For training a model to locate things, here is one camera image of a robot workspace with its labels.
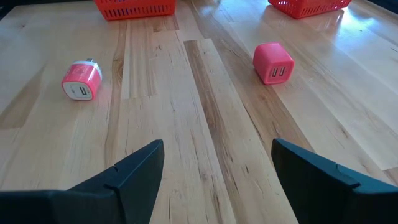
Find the plastic basket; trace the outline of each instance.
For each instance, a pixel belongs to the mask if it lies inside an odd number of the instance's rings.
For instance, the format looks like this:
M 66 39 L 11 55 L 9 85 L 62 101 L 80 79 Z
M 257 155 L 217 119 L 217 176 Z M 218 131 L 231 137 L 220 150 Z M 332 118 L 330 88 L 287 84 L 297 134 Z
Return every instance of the plastic basket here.
M 174 14 L 176 0 L 94 0 L 106 20 Z
M 275 8 L 295 19 L 347 7 L 351 0 L 268 0 Z

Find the usb port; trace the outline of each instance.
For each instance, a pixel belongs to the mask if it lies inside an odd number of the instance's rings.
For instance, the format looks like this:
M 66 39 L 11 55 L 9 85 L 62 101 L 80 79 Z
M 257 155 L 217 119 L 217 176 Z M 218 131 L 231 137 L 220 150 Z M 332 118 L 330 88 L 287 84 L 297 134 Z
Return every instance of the usb port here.
M 278 72 L 278 68 L 274 68 L 274 71 L 272 72 L 272 77 L 276 77 L 277 72 Z
M 280 75 L 280 76 L 284 75 L 284 71 L 285 71 L 285 67 L 283 67 L 283 68 L 280 70 L 279 75 Z
M 86 89 L 84 87 L 79 87 L 82 95 L 87 95 Z

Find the wooden floor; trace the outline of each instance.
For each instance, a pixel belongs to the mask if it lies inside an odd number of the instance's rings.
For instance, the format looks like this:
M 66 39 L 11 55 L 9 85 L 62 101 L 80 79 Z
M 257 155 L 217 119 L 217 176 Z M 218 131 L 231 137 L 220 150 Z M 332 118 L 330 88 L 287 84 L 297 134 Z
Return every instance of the wooden floor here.
M 254 48 L 279 41 L 291 79 L 264 86 Z M 74 60 L 103 70 L 67 98 Z M 294 20 L 265 0 L 186 0 L 174 16 L 106 22 L 91 2 L 0 21 L 0 189 L 67 189 L 165 143 L 151 223 L 296 223 L 270 161 L 284 138 L 398 184 L 398 16 L 354 0 Z

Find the usb charger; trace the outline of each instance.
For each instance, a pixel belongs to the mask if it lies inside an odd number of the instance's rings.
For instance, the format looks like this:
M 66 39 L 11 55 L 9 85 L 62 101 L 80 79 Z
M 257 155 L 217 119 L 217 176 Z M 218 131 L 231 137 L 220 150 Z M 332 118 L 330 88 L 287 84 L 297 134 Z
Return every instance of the usb charger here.
M 277 42 L 260 44 L 254 51 L 253 65 L 266 85 L 288 80 L 293 72 L 294 61 Z
M 101 85 L 102 73 L 93 59 L 75 61 L 62 80 L 64 92 L 73 100 L 92 100 Z

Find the wood grain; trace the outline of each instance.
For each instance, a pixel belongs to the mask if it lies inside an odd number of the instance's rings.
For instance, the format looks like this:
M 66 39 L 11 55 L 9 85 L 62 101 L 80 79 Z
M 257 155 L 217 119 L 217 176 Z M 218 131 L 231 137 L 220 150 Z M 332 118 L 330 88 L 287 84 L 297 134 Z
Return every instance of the wood grain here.
M 257 45 L 295 59 L 264 86 Z M 0 189 L 67 189 L 153 139 L 151 223 L 296 223 L 270 160 L 284 138 L 398 185 L 398 16 L 364 0 L 295 20 L 262 0 L 178 0 L 175 15 L 107 22 L 91 1 L 19 6 L 0 20 Z M 103 72 L 67 98 L 75 60 Z
M 185 47 L 238 223 L 294 223 L 294 214 L 283 212 L 289 203 L 281 200 L 273 167 L 212 41 Z

